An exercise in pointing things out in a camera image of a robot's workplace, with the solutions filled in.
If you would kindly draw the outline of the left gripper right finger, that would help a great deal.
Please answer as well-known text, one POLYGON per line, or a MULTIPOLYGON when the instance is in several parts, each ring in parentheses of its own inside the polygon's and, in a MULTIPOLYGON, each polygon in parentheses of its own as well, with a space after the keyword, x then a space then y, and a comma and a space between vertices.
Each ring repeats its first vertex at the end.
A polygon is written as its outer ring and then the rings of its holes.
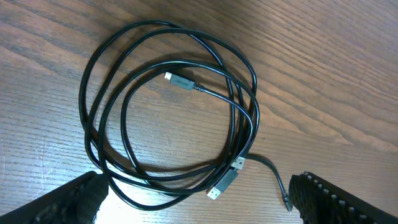
POLYGON ((291 177, 289 201, 304 224, 397 224, 397 217, 311 172, 291 177))

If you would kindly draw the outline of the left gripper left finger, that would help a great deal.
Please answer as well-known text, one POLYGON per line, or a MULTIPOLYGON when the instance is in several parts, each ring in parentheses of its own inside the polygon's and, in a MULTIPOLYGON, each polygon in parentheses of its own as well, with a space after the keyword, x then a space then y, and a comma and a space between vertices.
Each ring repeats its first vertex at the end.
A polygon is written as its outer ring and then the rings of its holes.
POLYGON ((108 178, 89 171, 1 216, 1 223, 93 224, 108 195, 108 178))

